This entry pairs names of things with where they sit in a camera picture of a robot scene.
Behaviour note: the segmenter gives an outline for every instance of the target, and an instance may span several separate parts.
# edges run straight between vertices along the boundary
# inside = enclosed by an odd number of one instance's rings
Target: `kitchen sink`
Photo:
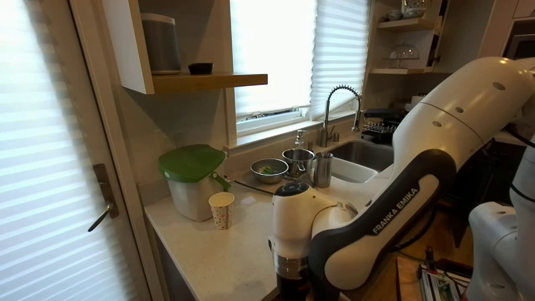
[[[376,176],[378,171],[334,158],[331,174],[333,178],[338,178],[346,183],[366,183],[369,178]]]
[[[351,141],[331,149],[334,158],[383,171],[393,164],[394,153],[391,146],[373,144],[369,141]]]

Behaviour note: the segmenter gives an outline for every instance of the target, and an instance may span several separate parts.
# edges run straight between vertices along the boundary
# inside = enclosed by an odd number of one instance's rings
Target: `paper cup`
[[[231,226],[231,204],[234,203],[234,194],[217,193],[212,194],[207,201],[212,209],[214,225],[219,230],[229,230]]]

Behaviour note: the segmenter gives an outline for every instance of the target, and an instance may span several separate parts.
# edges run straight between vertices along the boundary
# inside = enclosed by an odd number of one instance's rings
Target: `white door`
[[[0,301],[150,300],[67,0],[0,12]]]

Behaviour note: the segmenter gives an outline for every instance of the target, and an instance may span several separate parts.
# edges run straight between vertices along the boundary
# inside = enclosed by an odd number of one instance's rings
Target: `window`
[[[237,136],[317,121],[336,86],[363,91],[368,59],[366,0],[232,0],[234,72],[266,72],[264,87],[234,91]],[[334,94],[331,112],[354,112]]]

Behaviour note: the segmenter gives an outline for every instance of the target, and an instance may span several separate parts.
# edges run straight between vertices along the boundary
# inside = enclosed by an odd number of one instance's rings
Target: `chrome faucet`
[[[338,141],[339,139],[339,136],[334,131],[329,134],[329,109],[331,109],[333,94],[336,91],[341,91],[341,89],[343,91],[349,91],[356,99],[358,107],[356,107],[356,112],[354,112],[354,121],[353,121],[351,131],[358,131],[361,96],[354,89],[351,89],[348,86],[338,86],[329,92],[327,102],[324,106],[324,119],[322,119],[322,124],[321,124],[321,129],[319,129],[319,143],[317,143],[317,146],[321,146],[321,148],[326,148],[329,144],[329,141]]]

